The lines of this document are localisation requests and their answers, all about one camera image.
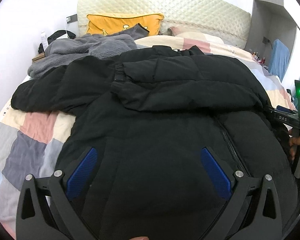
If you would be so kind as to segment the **black puffer jacket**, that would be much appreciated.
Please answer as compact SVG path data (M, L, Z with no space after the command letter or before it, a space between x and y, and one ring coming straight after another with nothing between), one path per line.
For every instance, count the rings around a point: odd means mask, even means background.
M273 177L283 232L300 212L287 129L238 59L165 46L86 56L21 84L11 105L75 116L56 168L96 150L73 205L99 239L201 239L226 205L200 161L205 147L234 171Z

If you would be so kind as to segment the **blue towel on chair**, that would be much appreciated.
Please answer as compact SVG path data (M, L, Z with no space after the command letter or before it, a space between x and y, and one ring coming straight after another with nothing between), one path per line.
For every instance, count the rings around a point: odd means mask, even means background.
M279 39L275 39L272 46L268 72L276 75L282 82L289 64L290 51Z

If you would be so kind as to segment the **patchwork pastel duvet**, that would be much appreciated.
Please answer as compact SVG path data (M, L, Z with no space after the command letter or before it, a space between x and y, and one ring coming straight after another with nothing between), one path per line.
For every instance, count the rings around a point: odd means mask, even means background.
M266 90L273 107L294 109L292 97L279 78L259 65L253 56L236 46L209 40L202 33L184 32L177 36L156 35L140 38L141 47L155 45L173 49L197 46L204 53L225 55L242 61ZM9 102L0 112L0 223L15 238L17 206L23 180L29 173L48 177L54 172L57 157L75 122L62 112L25 113Z

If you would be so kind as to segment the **grey wardrobe cabinet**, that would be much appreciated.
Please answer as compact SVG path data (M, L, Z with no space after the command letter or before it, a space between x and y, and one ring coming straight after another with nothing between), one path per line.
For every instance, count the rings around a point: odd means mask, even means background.
M249 36L245 50L270 58L278 39L292 51L297 25L283 5L283 0L253 0Z

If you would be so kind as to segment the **cream quilted headboard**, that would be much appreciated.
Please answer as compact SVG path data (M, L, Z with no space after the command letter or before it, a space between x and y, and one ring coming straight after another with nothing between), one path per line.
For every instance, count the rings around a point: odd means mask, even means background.
M200 30L243 49L247 44L251 14L223 0L78 0L77 19L81 35L88 28L87 15L148 15L161 13L160 33L170 27Z

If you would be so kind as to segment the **wooden nightstand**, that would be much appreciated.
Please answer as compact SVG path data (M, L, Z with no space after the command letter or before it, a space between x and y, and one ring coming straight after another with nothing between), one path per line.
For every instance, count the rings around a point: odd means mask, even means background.
M39 60L42 60L45 58L45 53L40 53L38 54L37 56L35 56L33 59L32 59L32 63L35 63Z

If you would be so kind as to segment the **grey fleece garment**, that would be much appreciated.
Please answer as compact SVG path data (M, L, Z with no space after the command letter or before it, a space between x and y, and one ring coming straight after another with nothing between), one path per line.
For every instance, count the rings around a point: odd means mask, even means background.
M85 34L75 39L57 39L48 45L43 59L30 65L27 74L30 78L36 79L52 68L67 65L85 56L105 59L120 55L135 50L137 48L135 40L148 35L148 29L138 23L132 28L107 36Z

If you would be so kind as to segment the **white bottle on nightstand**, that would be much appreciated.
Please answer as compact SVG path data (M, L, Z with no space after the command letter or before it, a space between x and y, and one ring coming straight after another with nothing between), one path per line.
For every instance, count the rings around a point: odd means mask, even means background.
M42 40L43 51L45 51L49 46L49 43L47 41L47 35L44 31L41 32L41 40Z

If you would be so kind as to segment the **black bag on nightstand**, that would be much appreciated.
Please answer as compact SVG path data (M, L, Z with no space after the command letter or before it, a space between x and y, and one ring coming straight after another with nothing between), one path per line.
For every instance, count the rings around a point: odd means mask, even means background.
M50 44L59 38L74 39L74 38L76 38L76 34L74 34L71 31L58 30L58 31L54 32L51 36L47 37L47 44Z

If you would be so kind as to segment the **yellow pillow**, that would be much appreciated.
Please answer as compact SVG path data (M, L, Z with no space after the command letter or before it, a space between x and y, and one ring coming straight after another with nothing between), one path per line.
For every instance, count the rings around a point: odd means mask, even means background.
M88 14L87 34L110 35L130 29L139 24L149 31L150 36L158 35L163 14Z

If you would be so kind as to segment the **wall socket plate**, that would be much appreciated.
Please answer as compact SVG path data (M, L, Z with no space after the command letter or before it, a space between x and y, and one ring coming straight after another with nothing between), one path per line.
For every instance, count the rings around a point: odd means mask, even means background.
M67 23L67 24L74 23L74 22L77 22L77 21L78 21L77 14L68 16L68 17L66 18L66 23Z

